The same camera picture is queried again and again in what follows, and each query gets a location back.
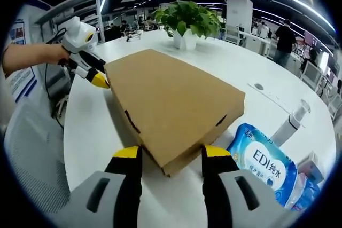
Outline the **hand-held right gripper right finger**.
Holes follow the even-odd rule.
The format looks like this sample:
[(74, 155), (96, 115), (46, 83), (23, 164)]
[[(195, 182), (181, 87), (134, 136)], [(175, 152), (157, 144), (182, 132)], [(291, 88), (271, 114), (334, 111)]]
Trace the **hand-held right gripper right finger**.
[(224, 148), (201, 148), (202, 192), (208, 227), (289, 227), (294, 216), (270, 187), (249, 170), (240, 170)]

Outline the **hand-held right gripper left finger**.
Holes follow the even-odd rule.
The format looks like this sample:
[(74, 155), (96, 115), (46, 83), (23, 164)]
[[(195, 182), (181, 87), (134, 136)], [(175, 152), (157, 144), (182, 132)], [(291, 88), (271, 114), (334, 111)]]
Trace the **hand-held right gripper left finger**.
[(142, 147), (116, 152), (104, 171), (96, 171), (71, 192), (57, 213), (60, 227), (137, 227), (142, 195)]

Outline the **person's left hand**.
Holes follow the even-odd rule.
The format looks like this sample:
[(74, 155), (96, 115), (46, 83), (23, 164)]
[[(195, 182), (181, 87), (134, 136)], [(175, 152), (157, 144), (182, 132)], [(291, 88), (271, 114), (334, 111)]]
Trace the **person's left hand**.
[(70, 58), (70, 53), (63, 47), (62, 44), (51, 44), (48, 45), (48, 63), (58, 64)]

